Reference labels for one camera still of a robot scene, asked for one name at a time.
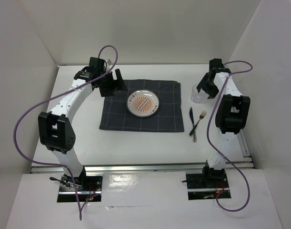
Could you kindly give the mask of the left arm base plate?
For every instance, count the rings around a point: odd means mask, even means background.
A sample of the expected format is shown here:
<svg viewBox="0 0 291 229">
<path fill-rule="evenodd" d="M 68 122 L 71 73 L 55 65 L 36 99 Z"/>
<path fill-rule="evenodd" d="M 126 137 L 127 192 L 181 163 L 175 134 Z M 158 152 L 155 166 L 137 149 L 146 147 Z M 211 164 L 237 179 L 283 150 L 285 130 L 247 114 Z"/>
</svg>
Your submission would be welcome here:
<svg viewBox="0 0 291 229">
<path fill-rule="evenodd" d="M 73 183 L 65 175 L 62 175 L 59 181 L 58 203 L 76 202 L 75 190 Z M 103 176 L 86 176 L 83 179 L 83 184 L 77 183 L 77 194 L 80 202 L 101 202 Z"/>
</svg>

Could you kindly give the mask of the green handled gold fork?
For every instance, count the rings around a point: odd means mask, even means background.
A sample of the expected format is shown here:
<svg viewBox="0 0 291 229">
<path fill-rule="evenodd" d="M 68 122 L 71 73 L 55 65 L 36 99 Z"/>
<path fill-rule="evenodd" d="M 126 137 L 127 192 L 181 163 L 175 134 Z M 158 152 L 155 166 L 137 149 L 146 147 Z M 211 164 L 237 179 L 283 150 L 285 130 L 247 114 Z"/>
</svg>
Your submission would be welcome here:
<svg viewBox="0 0 291 229">
<path fill-rule="evenodd" d="M 189 133 L 189 136 L 193 135 L 193 133 L 195 132 L 195 129 L 197 128 L 197 126 L 198 126 L 200 120 L 202 120 L 202 119 L 205 117 L 206 113 L 207 113 L 206 111 L 203 111 L 203 112 L 200 114 L 200 116 L 199 116 L 199 120 L 198 120 L 198 122 L 193 126 L 192 130 L 191 130 L 190 133 Z"/>
</svg>

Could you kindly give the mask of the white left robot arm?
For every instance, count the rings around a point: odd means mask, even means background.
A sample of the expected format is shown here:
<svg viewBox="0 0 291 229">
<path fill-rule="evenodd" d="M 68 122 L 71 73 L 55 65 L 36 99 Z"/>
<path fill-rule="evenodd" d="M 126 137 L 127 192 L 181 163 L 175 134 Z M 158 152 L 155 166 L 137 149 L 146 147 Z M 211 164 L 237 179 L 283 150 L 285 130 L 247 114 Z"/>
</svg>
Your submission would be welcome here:
<svg viewBox="0 0 291 229">
<path fill-rule="evenodd" d="M 87 179 L 85 168 L 74 151 L 76 135 L 71 123 L 84 100 L 96 88 L 102 97 L 127 90 L 119 69 L 112 72 L 105 60 L 91 57 L 89 65 L 75 74 L 70 93 L 49 112 L 38 116 L 40 143 L 64 166 L 64 181 L 75 190 L 84 189 Z"/>
</svg>

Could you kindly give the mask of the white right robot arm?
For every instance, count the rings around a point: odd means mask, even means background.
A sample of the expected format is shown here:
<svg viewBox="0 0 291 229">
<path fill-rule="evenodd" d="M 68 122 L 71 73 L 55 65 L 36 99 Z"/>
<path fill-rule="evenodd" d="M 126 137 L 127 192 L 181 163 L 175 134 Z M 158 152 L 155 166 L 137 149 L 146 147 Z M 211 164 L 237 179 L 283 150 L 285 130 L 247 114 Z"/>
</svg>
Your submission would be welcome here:
<svg viewBox="0 0 291 229">
<path fill-rule="evenodd" d="M 225 158 L 231 154 L 233 140 L 246 126 L 251 99 L 238 90 L 230 69 L 224 66 L 222 59 L 216 58 L 209 61 L 209 71 L 196 86 L 196 95 L 199 103 L 210 99 L 217 102 L 211 119 L 214 121 L 214 148 L 201 175 L 201 183 L 212 187 L 225 179 Z"/>
</svg>

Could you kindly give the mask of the orange sunburst patterned plate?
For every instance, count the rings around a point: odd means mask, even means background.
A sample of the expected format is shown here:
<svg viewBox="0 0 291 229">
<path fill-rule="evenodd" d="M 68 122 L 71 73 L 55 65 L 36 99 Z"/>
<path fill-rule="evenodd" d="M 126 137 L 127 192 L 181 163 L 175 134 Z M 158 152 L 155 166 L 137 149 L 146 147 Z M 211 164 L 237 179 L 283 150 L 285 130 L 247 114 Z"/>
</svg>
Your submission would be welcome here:
<svg viewBox="0 0 291 229">
<path fill-rule="evenodd" d="M 160 106 L 158 96 L 150 90 L 136 90 L 132 92 L 126 102 L 128 111 L 136 117 L 154 115 Z"/>
</svg>

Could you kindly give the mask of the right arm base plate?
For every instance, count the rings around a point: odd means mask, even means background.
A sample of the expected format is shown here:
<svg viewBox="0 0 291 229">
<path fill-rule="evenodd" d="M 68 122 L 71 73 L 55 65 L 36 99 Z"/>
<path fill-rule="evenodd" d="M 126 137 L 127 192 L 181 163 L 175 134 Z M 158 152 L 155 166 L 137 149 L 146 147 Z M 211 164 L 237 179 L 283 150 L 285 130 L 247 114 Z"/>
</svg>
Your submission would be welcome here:
<svg viewBox="0 0 291 229">
<path fill-rule="evenodd" d="M 227 176 L 222 180 L 209 180 L 202 177 L 202 174 L 186 174 L 182 181 L 187 186 L 189 200 L 231 198 L 231 192 Z"/>
</svg>

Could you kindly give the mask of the clear drinking glass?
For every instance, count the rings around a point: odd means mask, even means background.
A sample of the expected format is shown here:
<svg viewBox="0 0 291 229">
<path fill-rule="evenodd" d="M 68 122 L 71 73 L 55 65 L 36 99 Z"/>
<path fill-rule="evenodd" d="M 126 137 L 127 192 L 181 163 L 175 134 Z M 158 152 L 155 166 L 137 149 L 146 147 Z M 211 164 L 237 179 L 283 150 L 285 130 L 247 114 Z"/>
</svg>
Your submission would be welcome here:
<svg viewBox="0 0 291 229">
<path fill-rule="evenodd" d="M 197 86 L 198 85 L 196 84 L 192 87 L 191 101 L 196 103 L 196 104 L 203 104 L 203 103 L 205 103 L 205 99 L 207 98 L 207 94 L 202 89 L 200 89 L 200 91 L 198 92 Z"/>
</svg>

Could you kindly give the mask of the dark checked cloth placemat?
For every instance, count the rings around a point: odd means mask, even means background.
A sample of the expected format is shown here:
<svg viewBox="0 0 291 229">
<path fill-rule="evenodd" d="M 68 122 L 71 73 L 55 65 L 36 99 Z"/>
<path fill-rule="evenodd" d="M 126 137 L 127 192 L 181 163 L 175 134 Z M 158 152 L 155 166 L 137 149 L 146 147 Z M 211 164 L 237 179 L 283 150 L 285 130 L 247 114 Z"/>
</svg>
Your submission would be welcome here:
<svg viewBox="0 0 291 229">
<path fill-rule="evenodd" d="M 125 80 L 128 91 L 117 91 L 106 97 L 103 104 L 99 129 L 134 132 L 184 132 L 181 112 L 181 84 L 177 81 Z M 127 109 L 127 99 L 136 90 L 155 93 L 159 108 L 149 117 L 137 117 Z"/>
</svg>

